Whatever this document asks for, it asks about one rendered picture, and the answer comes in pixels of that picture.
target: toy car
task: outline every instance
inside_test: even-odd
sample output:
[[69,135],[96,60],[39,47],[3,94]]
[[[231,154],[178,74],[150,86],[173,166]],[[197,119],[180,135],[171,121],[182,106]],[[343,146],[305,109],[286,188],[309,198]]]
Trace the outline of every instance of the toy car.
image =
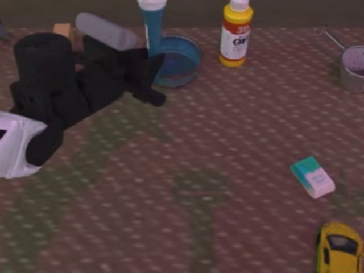
[[317,237],[317,273],[362,273],[363,243],[351,227],[330,222]]

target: bottle label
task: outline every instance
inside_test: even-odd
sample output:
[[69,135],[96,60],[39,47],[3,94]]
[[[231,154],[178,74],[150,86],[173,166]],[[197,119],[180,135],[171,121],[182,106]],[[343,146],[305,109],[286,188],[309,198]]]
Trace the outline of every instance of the bottle label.
[[241,60],[248,48],[250,23],[232,24],[224,19],[221,32],[221,55],[230,61]]

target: teal and white eraser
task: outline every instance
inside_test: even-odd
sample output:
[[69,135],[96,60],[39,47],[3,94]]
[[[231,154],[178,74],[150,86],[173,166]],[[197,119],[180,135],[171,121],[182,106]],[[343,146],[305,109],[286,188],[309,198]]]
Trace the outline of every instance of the teal and white eraser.
[[334,181],[313,156],[292,164],[291,171],[313,199],[335,191]]

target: strainer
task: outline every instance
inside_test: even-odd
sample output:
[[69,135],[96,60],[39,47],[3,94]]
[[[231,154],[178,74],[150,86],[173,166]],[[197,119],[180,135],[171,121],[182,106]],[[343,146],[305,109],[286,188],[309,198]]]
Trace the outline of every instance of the strainer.
[[364,92],[364,45],[345,46],[329,30],[327,25],[313,30],[315,35],[325,34],[342,49],[340,61],[340,83],[350,92]]

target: white bottle cap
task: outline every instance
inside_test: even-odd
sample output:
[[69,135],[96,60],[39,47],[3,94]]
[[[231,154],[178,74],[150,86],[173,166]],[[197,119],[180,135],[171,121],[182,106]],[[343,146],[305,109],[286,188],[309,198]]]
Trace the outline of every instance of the white bottle cap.
[[138,0],[139,7],[148,11],[160,10],[166,6],[166,3],[167,0]]
[[230,0],[230,8],[233,11],[246,11],[249,8],[249,0]]

